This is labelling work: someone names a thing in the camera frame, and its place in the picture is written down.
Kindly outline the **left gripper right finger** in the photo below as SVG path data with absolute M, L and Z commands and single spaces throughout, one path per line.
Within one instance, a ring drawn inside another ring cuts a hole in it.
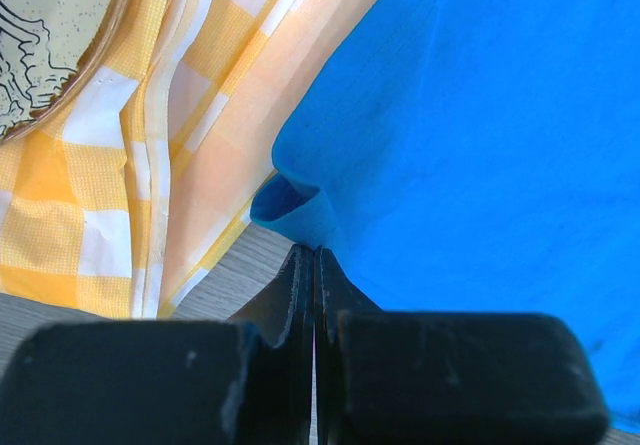
M 610 416 L 556 317 L 385 311 L 314 254 L 322 444 L 596 444 Z

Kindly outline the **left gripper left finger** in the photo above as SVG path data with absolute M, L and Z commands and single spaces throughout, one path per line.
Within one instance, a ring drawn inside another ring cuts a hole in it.
M 37 330 L 1 381 L 5 444 L 305 444 L 313 258 L 294 246 L 224 321 Z

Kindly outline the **blue t shirt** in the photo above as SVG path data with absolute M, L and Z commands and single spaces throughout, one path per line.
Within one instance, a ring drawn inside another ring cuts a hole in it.
M 544 312 L 639 428 L 639 0 L 378 0 L 252 220 L 382 307 Z

